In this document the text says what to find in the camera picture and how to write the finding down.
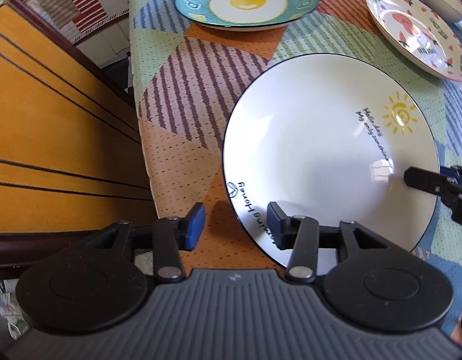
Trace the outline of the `white sun plate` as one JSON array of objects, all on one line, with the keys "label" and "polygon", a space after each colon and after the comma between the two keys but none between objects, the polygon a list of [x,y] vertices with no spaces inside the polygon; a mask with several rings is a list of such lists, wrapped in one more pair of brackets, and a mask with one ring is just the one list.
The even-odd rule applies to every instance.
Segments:
[{"label": "white sun plate", "polygon": [[267,205],[320,224],[364,225],[405,250],[430,226],[436,199],[409,188],[409,167],[439,170],[421,109],[371,63],[334,54],[289,58],[241,94],[224,134],[223,170],[232,208],[263,253],[280,266]]}]

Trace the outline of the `pink cartoon plate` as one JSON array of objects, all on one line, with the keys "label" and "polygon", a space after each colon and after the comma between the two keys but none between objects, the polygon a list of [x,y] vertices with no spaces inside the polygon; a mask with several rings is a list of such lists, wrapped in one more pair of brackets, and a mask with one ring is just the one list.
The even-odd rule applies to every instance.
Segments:
[{"label": "pink cartoon plate", "polygon": [[420,0],[365,0],[376,27],[406,58],[429,74],[462,82],[462,44]]}]

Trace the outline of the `white ribbed bowl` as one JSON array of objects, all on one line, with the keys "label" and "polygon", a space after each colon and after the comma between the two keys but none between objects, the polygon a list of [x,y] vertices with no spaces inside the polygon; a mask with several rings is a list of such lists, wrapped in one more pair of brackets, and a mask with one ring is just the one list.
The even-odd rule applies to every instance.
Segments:
[{"label": "white ribbed bowl", "polygon": [[450,23],[462,20],[462,3],[459,0],[423,0],[441,18]]}]

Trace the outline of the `orange wooden chair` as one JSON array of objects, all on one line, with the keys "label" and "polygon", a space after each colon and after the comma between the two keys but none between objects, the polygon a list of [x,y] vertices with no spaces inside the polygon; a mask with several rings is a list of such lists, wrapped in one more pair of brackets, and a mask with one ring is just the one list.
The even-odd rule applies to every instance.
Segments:
[{"label": "orange wooden chair", "polygon": [[0,7],[0,280],[156,213],[127,95],[21,2]]}]

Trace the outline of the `patchwork tablecloth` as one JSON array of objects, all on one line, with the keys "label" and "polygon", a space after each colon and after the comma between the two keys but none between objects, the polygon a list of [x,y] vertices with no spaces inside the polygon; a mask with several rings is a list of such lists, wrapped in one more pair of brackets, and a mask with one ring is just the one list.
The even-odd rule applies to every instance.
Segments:
[{"label": "patchwork tablecloth", "polygon": [[[397,0],[413,15],[421,0]],[[402,175],[462,164],[462,26],[428,14],[443,76],[376,24],[370,0],[320,0],[263,32],[202,26],[175,0],[130,0],[136,110],[157,213],[208,211],[187,268],[284,266],[269,202],[325,225],[354,220],[441,270],[462,344],[462,226]]]}]

